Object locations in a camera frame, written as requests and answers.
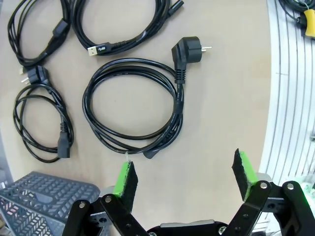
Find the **black cable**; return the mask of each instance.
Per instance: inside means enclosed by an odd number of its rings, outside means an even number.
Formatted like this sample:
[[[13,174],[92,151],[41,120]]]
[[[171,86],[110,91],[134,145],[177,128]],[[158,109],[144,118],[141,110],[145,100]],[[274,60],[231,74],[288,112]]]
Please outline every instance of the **black cable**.
[[[58,161],[60,158],[69,158],[69,150],[74,141],[74,132],[71,120],[66,110],[66,105],[61,95],[49,83],[47,70],[44,69],[42,66],[37,66],[36,68],[30,70],[27,81],[30,83],[30,85],[23,88],[16,96],[13,110],[14,124],[16,130],[19,132],[23,139],[25,147],[33,155],[33,157],[44,163],[53,163]],[[38,94],[32,94],[37,89],[47,90],[47,92],[52,96],[53,99]],[[61,132],[58,141],[58,147],[46,147],[40,144],[31,136],[29,131],[23,125],[24,111],[27,100],[29,99],[42,99],[53,105],[55,109],[59,112],[61,116]],[[51,160],[42,159],[37,154],[35,154],[31,146],[45,152],[57,153],[58,156]]]
[[[201,47],[198,37],[184,37],[172,48],[175,70],[162,63],[141,58],[118,59],[103,65],[92,76],[82,99],[84,116],[96,137],[106,147],[115,152],[122,154],[126,152],[128,154],[143,153],[149,159],[153,158],[160,150],[169,146],[177,138],[183,126],[186,66],[189,63],[200,62],[202,52],[205,51],[206,48]],[[177,84],[177,89],[175,89],[167,76],[145,65],[162,69],[172,75]],[[161,129],[148,135],[132,136],[116,132],[97,120],[91,109],[93,93],[104,81],[121,75],[137,75],[148,78],[157,82],[172,95],[174,100],[173,112],[171,118]],[[118,141],[115,137],[126,140],[156,139],[145,147],[133,147]]]
[[[73,0],[71,4],[71,23],[80,43],[89,51],[90,56],[113,55],[134,48],[154,36],[162,28],[165,21],[184,4],[182,0],[178,0],[174,5],[170,6],[171,0],[156,0],[156,10],[153,19],[138,36],[127,41],[113,44],[96,44],[88,39],[82,29],[82,16],[85,2],[86,0]]]
[[[279,3],[285,13],[295,21],[298,21],[298,18],[295,18],[292,16],[286,9],[286,6],[289,7],[293,11],[297,11],[300,13],[303,13],[304,11],[308,9],[314,9],[315,8],[315,0],[279,0]]]
[[[143,65],[155,66],[175,77],[175,71],[172,68],[152,60],[139,58],[114,60],[102,66],[93,75],[88,84],[88,87],[84,92],[82,106],[84,115],[90,124],[92,131],[95,133],[97,138],[109,149],[118,153],[128,152],[128,154],[144,152],[147,158],[152,158],[159,150],[169,146],[181,131],[183,125],[184,89],[183,84],[178,83],[176,91],[171,81],[164,74],[149,67],[134,65],[139,63]],[[172,95],[174,99],[173,113],[169,121],[161,129],[152,134],[144,136],[131,136],[116,132],[101,124],[97,120],[91,109],[93,93],[102,82],[120,75],[138,75],[146,77],[160,84]],[[122,143],[112,136],[127,140],[148,140],[152,138],[157,139],[145,147],[138,148]]]
[[[21,48],[21,33],[25,23],[25,19],[38,0],[22,0],[16,7],[8,23],[8,38],[13,52],[15,53],[19,63],[29,69],[33,66],[40,65],[44,60],[58,49],[65,41],[70,30],[70,5],[68,0],[60,0],[63,9],[63,18],[59,21],[53,30],[53,37],[50,39],[45,50],[36,58],[26,58],[23,56]],[[21,14],[18,20],[17,29],[15,27],[15,18],[21,9]]]

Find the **green gripper pad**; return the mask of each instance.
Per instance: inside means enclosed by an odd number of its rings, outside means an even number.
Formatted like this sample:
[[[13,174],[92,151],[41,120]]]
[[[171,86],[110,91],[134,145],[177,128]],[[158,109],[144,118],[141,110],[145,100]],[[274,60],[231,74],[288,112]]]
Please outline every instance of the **green gripper pad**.
[[[120,171],[113,194],[131,212],[138,185],[138,176],[132,161],[125,162]]]
[[[250,194],[251,187],[258,182],[256,172],[252,168],[252,164],[245,152],[239,151],[238,149],[235,151],[232,169],[234,171],[242,199],[245,202]]]

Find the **plastic basket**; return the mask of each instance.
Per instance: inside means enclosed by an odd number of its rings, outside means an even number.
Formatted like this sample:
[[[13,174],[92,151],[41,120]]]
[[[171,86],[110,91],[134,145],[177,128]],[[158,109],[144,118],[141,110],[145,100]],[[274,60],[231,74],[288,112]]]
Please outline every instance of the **plastic basket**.
[[[0,210],[15,236],[61,236],[72,204],[99,193],[93,184],[31,172],[0,191]]]

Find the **table surface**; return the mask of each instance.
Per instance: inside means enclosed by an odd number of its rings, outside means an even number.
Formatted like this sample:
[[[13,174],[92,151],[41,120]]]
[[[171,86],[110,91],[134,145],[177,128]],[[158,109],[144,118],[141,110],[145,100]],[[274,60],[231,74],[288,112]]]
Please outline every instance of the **table surface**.
[[[139,177],[133,214],[146,228],[162,222],[215,219],[229,222],[241,204],[231,169],[236,148],[245,150],[258,170],[270,95],[270,33],[265,1],[186,0],[149,41],[109,57],[89,57],[73,30],[47,60],[51,80],[63,95],[75,129],[71,158],[53,164],[35,160],[15,130],[14,99],[23,88],[20,65],[7,39],[7,22],[17,0],[5,0],[0,14],[0,130],[15,180],[39,171],[96,184],[115,184],[126,157],[108,150],[91,131],[81,101],[94,72],[122,57],[156,60],[173,67],[171,48],[184,36],[212,46],[201,63],[190,64],[185,87],[184,126],[176,141],[152,160],[130,156]],[[152,19],[155,1],[89,1],[83,28],[97,43],[139,34]],[[24,55],[35,57],[47,45],[62,15],[60,2],[42,1],[26,20]],[[145,78],[115,77],[95,92],[96,116],[126,134],[160,128],[172,111],[172,98]],[[36,139],[55,146],[60,117],[43,101],[30,101],[25,124]]]

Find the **black metal bracket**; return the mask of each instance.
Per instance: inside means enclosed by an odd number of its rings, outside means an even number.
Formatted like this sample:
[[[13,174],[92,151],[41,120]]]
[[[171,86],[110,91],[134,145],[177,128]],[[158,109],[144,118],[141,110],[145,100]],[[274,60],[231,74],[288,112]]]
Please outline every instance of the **black metal bracket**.
[[[259,181],[230,222],[214,220],[190,224],[162,224],[148,231],[113,194],[90,204],[76,201],[63,236],[99,236],[103,227],[114,224],[122,236],[250,236],[262,212],[272,212],[283,236],[308,236],[315,232],[315,219],[301,186],[294,181],[276,186]]]
[[[148,233],[113,194],[102,197],[101,203],[117,231],[123,236],[148,236]]]
[[[249,236],[271,192],[271,184],[259,181],[253,187],[246,202],[242,204],[223,236]]]
[[[274,213],[282,235],[314,235],[315,219],[299,183],[285,182],[282,191],[287,207],[283,212]]]

